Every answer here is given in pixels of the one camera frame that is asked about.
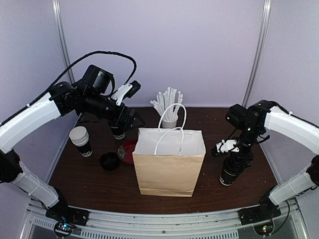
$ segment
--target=brown paper bag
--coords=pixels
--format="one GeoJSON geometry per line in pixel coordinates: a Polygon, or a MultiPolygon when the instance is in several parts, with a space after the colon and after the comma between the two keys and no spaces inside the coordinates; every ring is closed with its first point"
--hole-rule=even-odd
{"type": "Polygon", "coordinates": [[[140,192],[143,195],[191,197],[206,153],[202,133],[183,130],[184,124],[173,129],[160,129],[161,120],[158,128],[140,128],[133,152],[140,192]]]}

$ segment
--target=red bowl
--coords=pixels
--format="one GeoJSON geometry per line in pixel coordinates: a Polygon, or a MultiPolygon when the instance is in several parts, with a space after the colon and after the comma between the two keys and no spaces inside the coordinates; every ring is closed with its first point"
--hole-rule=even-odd
{"type": "Polygon", "coordinates": [[[124,142],[118,149],[118,156],[120,160],[125,163],[134,164],[133,152],[137,143],[137,139],[132,139],[124,142]]]}

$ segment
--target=white cup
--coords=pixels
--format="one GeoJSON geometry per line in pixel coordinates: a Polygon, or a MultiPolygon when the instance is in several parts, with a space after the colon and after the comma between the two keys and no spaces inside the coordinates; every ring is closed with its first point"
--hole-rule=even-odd
{"type": "Polygon", "coordinates": [[[69,137],[83,157],[88,157],[92,154],[92,148],[89,142],[89,134],[85,127],[75,127],[70,131],[69,137]]]}
{"type": "Polygon", "coordinates": [[[161,125],[163,128],[175,128],[177,124],[178,116],[176,116],[176,120],[172,122],[167,122],[165,120],[162,120],[161,125]]]}

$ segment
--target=dark brown tabletop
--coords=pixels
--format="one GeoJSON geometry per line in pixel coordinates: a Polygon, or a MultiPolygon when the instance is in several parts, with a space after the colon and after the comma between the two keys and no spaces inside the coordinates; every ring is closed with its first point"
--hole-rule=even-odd
{"type": "MultiPolygon", "coordinates": [[[[157,127],[159,116],[153,108],[136,108],[146,127],[157,127]]],[[[159,197],[141,195],[134,165],[121,163],[115,171],[105,171],[99,157],[129,139],[136,139],[137,130],[129,131],[122,140],[115,140],[107,121],[87,122],[93,153],[84,158],[68,141],[55,168],[50,184],[59,188],[71,206],[121,213],[175,214],[211,212],[258,204],[267,190],[276,185],[272,170],[260,148],[255,145],[253,166],[245,169],[233,185],[225,187],[219,174],[225,156],[213,158],[210,149],[234,129],[225,120],[226,108],[187,108],[185,129],[202,130],[206,156],[192,197],[159,197]]],[[[84,120],[96,120],[85,115],[84,120]]]]}

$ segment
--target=wooden table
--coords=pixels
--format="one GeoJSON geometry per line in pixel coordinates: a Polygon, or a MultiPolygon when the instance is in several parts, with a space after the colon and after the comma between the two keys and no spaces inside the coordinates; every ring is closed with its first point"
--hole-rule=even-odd
{"type": "MultiPolygon", "coordinates": [[[[157,127],[159,116],[153,108],[136,108],[147,123],[157,127]]],[[[272,170],[260,148],[254,146],[253,166],[245,169],[232,186],[219,182],[225,157],[213,158],[210,149],[226,138],[233,127],[226,122],[226,108],[188,108],[186,129],[202,130],[206,156],[192,197],[145,196],[139,192],[134,165],[122,163],[115,171],[105,171],[99,157],[129,139],[137,138],[137,130],[115,140],[107,121],[82,124],[90,134],[93,154],[82,157],[68,142],[55,168],[50,184],[59,188],[71,206],[121,213],[173,214],[210,212],[258,204],[266,191],[276,185],[272,170]]],[[[84,120],[96,120],[86,115],[84,120]]]]}

